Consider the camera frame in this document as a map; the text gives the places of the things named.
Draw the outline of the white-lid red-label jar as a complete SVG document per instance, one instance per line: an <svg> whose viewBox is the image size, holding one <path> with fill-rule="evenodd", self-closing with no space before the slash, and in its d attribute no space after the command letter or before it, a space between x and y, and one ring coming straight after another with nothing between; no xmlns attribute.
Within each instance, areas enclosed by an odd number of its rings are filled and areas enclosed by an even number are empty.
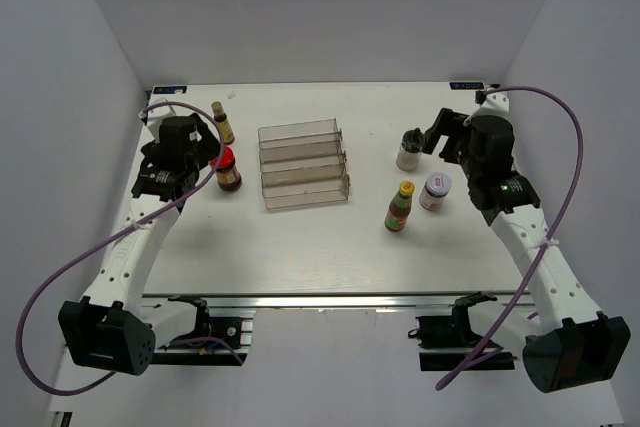
<svg viewBox="0 0 640 427"><path fill-rule="evenodd" d="M451 178L443 172L431 173L419 196L420 205L429 211L439 210L452 187Z"/></svg>

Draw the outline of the red-lid chili sauce jar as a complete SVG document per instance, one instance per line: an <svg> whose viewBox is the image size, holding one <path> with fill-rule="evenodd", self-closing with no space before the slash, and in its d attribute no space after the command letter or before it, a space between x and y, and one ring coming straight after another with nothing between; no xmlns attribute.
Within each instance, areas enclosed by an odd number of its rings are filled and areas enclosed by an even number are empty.
<svg viewBox="0 0 640 427"><path fill-rule="evenodd" d="M242 185L242 177L236 166L233 150L226 146L223 152L210 161L210 166L217 166L215 171L218 186L225 192L237 191Z"/></svg>

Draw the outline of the small yellow-label brown bottle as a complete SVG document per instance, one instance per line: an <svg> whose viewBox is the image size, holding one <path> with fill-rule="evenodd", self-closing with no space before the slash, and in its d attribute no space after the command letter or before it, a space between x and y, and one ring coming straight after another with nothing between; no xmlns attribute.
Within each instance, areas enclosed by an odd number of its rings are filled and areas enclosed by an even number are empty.
<svg viewBox="0 0 640 427"><path fill-rule="evenodd" d="M220 101L214 101L211 104L211 108L214 114L214 120L218 123L223 133L224 142L227 145L231 145L235 141L235 134L222 103Z"/></svg>

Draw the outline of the green-label hot sauce bottle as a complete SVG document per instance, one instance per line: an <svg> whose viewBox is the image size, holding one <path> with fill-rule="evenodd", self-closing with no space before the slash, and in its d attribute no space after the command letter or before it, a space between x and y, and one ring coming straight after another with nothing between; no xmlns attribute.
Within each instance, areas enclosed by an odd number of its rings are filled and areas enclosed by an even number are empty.
<svg viewBox="0 0 640 427"><path fill-rule="evenodd" d="M411 213L414 191L413 182L405 180L400 183L385 216L384 225L388 230L399 232L404 229Z"/></svg>

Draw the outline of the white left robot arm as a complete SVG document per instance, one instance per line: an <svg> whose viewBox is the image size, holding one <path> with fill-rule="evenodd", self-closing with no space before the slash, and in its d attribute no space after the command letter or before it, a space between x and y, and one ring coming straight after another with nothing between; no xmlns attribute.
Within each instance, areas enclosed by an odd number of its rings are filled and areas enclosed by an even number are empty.
<svg viewBox="0 0 640 427"><path fill-rule="evenodd" d="M200 172L220 149L197 115L167 116L145 144L131 190L126 234L106 254L101 270L77 302L61 307L58 321L75 364L142 374L161 346L182 338L199 346L211 334L204 300L173 296L141 310L147 279L169 230Z"/></svg>

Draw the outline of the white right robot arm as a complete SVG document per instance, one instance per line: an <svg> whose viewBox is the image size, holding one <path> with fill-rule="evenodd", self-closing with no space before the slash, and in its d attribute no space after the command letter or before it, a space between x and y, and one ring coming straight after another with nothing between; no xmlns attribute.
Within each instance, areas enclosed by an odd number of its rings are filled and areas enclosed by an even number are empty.
<svg viewBox="0 0 640 427"><path fill-rule="evenodd" d="M511 123L495 115L468 116L443 108L425 133L430 154L461 167L469 197L522 275L506 307L493 300L458 300L453 337L470 354L436 385L446 388L481 362L489 342L516 355L543 393L611 379L630 341L622 317L609 317L574 275L546 223L541 201L517 172Z"/></svg>

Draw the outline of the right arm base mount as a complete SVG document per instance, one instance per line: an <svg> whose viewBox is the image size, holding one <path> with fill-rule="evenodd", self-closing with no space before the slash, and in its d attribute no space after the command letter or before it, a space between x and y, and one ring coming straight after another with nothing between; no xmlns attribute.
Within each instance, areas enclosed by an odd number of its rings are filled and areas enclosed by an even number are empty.
<svg viewBox="0 0 640 427"><path fill-rule="evenodd" d="M421 372L446 373L469 354L482 336L471 330L468 311L485 302L505 300L493 292L419 296L415 306L416 326L407 338L418 345Z"/></svg>

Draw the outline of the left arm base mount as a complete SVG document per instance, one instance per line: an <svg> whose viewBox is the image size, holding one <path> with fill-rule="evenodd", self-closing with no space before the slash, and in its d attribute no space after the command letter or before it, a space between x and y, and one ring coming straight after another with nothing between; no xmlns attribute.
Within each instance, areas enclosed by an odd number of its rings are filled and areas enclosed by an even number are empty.
<svg viewBox="0 0 640 427"><path fill-rule="evenodd" d="M203 298L174 296L151 300L140 314L156 336L153 365L241 366L246 360L251 313L218 308Z"/></svg>

